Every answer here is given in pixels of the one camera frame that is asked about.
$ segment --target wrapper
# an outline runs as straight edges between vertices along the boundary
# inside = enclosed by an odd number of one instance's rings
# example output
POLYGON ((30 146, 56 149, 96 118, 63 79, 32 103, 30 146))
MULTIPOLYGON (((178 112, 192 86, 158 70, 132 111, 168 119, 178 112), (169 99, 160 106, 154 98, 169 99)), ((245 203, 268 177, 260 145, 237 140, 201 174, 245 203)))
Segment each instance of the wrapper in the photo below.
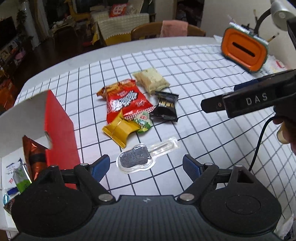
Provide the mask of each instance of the wrapper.
POLYGON ((141 128, 138 130, 139 133, 148 131, 152 126, 152 122, 147 111, 143 111, 142 113, 138 114, 135 117, 134 122, 141 126, 141 128))
POLYGON ((132 120, 125 120, 122 111, 102 131, 112 138, 121 148, 126 147, 126 140, 130 133, 140 129, 140 125, 132 120))
POLYGON ((22 159, 19 158, 19 160, 13 161, 11 164, 6 166, 5 168, 5 188, 7 191, 7 194, 13 195, 18 192, 18 189, 16 188, 15 182, 13 180, 13 171, 18 168, 22 164, 22 159))
POLYGON ((149 68, 141 72, 134 73, 133 76, 150 95, 155 91, 160 91, 170 86, 170 83, 166 81, 166 79, 162 77, 162 75, 154 68, 149 68))
POLYGON ((179 97, 177 94, 168 92, 155 92, 158 95, 158 105, 150 113, 152 117, 162 118, 167 121, 178 121, 175 103, 179 97))
POLYGON ((107 122, 110 124, 122 111, 123 117, 133 120, 140 112, 151 112, 154 107, 136 86, 136 81, 126 79, 118 83, 105 86, 97 96, 107 101, 107 122))
POLYGON ((10 199, 10 201, 8 203, 6 203, 3 207, 5 209, 5 211, 8 212, 10 215, 11 215, 11 208, 12 208, 12 205, 14 204, 14 202, 15 202, 15 197, 10 199))
POLYGON ((47 168, 45 157, 45 150, 47 148, 27 136, 23 136, 22 141, 29 176, 31 181, 33 181, 39 172, 47 168))
POLYGON ((23 162, 19 168, 13 171, 13 179, 20 193, 32 183, 26 165, 23 162))
POLYGON ((113 4, 109 17, 118 17, 123 15, 130 15, 136 13, 136 9, 130 3, 123 3, 123 4, 113 4))

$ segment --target wooden chair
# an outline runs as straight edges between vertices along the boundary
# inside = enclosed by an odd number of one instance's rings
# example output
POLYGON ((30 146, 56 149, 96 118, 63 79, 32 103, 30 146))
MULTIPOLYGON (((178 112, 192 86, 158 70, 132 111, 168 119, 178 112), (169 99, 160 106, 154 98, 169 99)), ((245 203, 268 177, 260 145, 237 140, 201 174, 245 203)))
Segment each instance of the wooden chair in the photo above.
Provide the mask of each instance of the wooden chair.
MULTIPOLYGON (((159 35, 162 25, 162 22, 146 23, 140 25, 131 31, 131 40, 134 41, 139 40, 141 37, 159 35)), ((205 31, 202 31, 200 28, 191 24, 188 24, 187 31, 187 36, 204 37, 206 33, 205 31)))

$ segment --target orange foil wrapper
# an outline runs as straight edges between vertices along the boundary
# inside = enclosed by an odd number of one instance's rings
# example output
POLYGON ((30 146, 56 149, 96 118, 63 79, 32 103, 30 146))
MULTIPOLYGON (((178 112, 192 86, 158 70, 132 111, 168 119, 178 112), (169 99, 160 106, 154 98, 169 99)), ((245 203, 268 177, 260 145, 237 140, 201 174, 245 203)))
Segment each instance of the orange foil wrapper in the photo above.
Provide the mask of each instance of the orange foil wrapper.
POLYGON ((45 150, 47 148, 27 136, 23 136, 22 141, 29 176, 31 181, 33 181, 36 174, 47 168, 45 157, 45 150))

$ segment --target green snack packet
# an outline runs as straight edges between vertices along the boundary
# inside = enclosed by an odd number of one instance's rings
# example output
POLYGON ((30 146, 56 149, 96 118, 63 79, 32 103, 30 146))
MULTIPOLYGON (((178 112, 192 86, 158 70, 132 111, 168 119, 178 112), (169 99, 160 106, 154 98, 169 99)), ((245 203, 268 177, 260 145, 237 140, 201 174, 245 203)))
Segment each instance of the green snack packet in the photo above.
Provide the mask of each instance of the green snack packet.
POLYGON ((32 183, 24 162, 13 172, 13 179, 17 185, 17 189, 22 193, 32 183))
POLYGON ((152 126, 152 122, 147 111, 143 111, 140 114, 138 114, 135 117, 134 122, 141 126, 141 128, 138 130, 139 133, 148 131, 152 126))

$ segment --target yellow snack packet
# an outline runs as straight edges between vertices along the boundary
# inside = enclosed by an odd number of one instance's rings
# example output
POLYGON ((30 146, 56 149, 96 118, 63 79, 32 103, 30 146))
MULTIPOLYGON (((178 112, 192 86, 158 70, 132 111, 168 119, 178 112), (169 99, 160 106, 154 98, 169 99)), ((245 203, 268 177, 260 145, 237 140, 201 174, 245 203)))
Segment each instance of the yellow snack packet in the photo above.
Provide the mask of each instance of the yellow snack packet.
POLYGON ((141 126, 133 120, 124 119, 121 110, 109 125, 103 127, 102 131, 111 137, 121 148, 125 148, 128 135, 140 128, 141 126))

